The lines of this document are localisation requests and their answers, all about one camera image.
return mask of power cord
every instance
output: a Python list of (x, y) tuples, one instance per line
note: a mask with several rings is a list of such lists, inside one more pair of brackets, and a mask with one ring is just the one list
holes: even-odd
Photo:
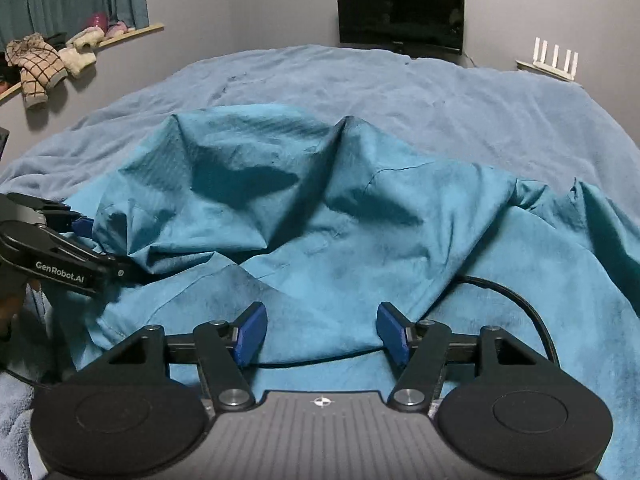
[[(536, 332), (538, 332), (538, 336), (540, 337), (540, 341), (542, 341), (542, 346), (545, 349), (546, 357), (557, 367), (560, 367), (560, 359), (558, 358), (558, 352), (556, 351), (556, 345), (554, 345), (553, 339), (551, 339), (551, 334), (549, 330), (545, 326), (545, 322), (542, 321), (540, 314), (533, 308), (532, 304), (529, 301), (525, 300), (521, 295), (517, 292), (514, 292), (510, 288), (501, 285), (500, 283), (492, 282), (491, 280), (486, 280), (484, 278), (477, 278), (475, 276), (456, 276), (452, 283), (467, 283), (469, 285), (479, 286), (481, 288), (488, 288), (498, 294), (503, 295), (508, 300), (513, 301), (517, 306), (519, 306), (527, 317), (532, 321)], [(32, 388), (39, 388), (43, 390), (50, 390), (51, 386), (49, 384), (40, 383), (38, 381), (32, 381), (16, 372), (9, 370), (3, 364), (0, 364), (0, 370), (5, 371), (14, 379), (20, 381), (21, 383), (27, 384)]]
[[(0, 341), (9, 341), (9, 339), (11, 339), (11, 322), (9, 322), (9, 324), (7, 325), (7, 331), (6, 334), (4, 334), (1, 338)], [(38, 381), (32, 381), (31, 379), (24, 377), (16, 372), (14, 372), (13, 370), (9, 370), (9, 368), (7, 368), (3, 363), (0, 363), (0, 372), (5, 372), (7, 373), (7, 375), (10, 375), (11, 377), (13, 377), (14, 379), (20, 381), (23, 384), (26, 384), (27, 386), (30, 386), (31, 388), (39, 388), (41, 390), (50, 390), (51, 386), (49, 386), (48, 384), (44, 384), (44, 383), (39, 383)]]
[(542, 346), (545, 348), (546, 357), (558, 368), (560, 367), (560, 359), (558, 358), (558, 352), (556, 351), (553, 339), (551, 339), (551, 334), (549, 333), (549, 330), (546, 329), (545, 322), (542, 321), (540, 314), (537, 313), (536, 309), (533, 308), (529, 301), (525, 300), (518, 293), (513, 292), (510, 288), (484, 278), (476, 278), (475, 276), (456, 276), (453, 279), (453, 283), (468, 283), (469, 285), (488, 288), (503, 295), (508, 300), (513, 301), (513, 303), (519, 306), (533, 322), (533, 326), (536, 328), (536, 332), (538, 332), (540, 341), (542, 341)]
[(464, 50), (462, 51), (462, 55), (471, 62), (474, 68), (478, 68), (478, 65), (476, 65), (476, 62), (474, 61), (474, 59), (469, 54), (467, 54)]
[(30, 386), (31, 388), (39, 388), (41, 390), (51, 389), (51, 386), (49, 386), (48, 384), (39, 383), (38, 381), (32, 381), (31, 379), (28, 379), (20, 374), (17, 374), (13, 370), (9, 370), (9, 368), (4, 366), (3, 364), (0, 364), (0, 371), (3, 371), (8, 375), (11, 375), (11, 377), (13, 377), (14, 379), (20, 381), (21, 383), (26, 384), (27, 386)]

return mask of pink object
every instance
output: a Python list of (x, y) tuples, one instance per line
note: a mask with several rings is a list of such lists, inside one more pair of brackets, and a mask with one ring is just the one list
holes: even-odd
[(100, 27), (104, 33), (107, 32), (109, 27), (109, 19), (106, 12), (96, 12), (92, 14), (89, 20), (86, 22), (87, 27)]
[(127, 27), (127, 24), (125, 22), (118, 22), (107, 31), (105, 37), (116, 38), (117, 36), (125, 34), (128, 30), (129, 28)]

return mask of wall shelf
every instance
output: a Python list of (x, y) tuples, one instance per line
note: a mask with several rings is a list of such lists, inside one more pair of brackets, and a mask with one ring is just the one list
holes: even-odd
[[(149, 25), (148, 27), (138, 28), (137, 30), (132, 30), (131, 32), (125, 32), (124, 34), (121, 34), (116, 38), (109, 38), (108, 40), (102, 41), (94, 48), (94, 51), (101, 50), (107, 46), (111, 46), (116, 43), (120, 43), (121, 41), (127, 41), (127, 40), (130, 40), (131, 38), (135, 38), (137, 36), (142, 36), (143, 34), (148, 34), (150, 32), (154, 32), (156, 30), (163, 30), (163, 29), (164, 29), (164, 24), (154, 23), (153, 25)], [(9, 97), (17, 94), (18, 92), (20, 92), (20, 83), (16, 83), (11, 88), (9, 88), (8, 90), (0, 94), (0, 104), (5, 99), (8, 99)]]

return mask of gray textured panel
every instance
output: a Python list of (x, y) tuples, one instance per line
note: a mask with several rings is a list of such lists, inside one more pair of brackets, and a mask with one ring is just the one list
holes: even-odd
[(399, 413), (377, 392), (270, 392), (225, 413), (203, 443), (158, 479), (489, 480), (457, 457), (424, 415)]

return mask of television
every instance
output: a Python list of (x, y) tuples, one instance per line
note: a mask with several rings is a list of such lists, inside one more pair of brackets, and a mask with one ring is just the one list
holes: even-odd
[(465, 0), (338, 0), (340, 42), (462, 54)]

